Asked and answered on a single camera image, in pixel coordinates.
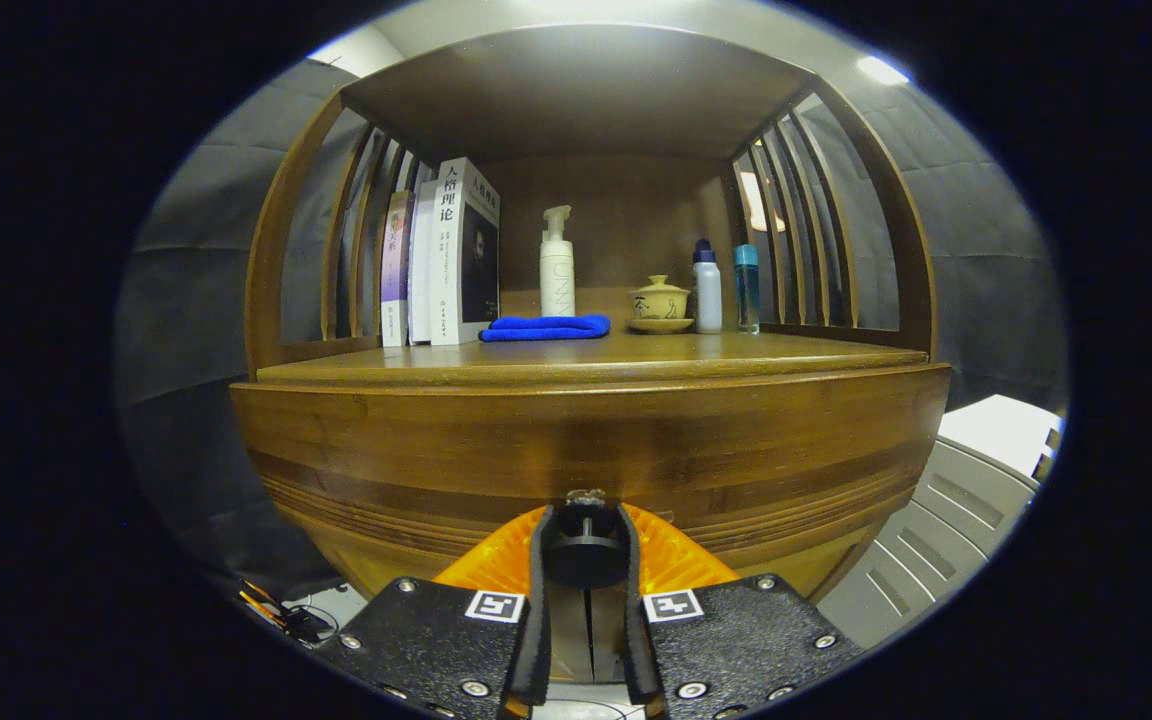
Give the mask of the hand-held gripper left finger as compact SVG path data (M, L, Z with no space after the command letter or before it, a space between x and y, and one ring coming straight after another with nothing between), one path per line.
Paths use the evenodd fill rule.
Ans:
M550 694L554 515L548 505L509 520L433 578L391 579L316 655L415 712L529 719Z

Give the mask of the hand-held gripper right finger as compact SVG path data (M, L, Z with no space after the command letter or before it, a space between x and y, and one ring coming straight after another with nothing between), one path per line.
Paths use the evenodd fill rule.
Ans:
M623 503L628 697L649 719L740 719L846 670L861 644L780 575L742 577Z

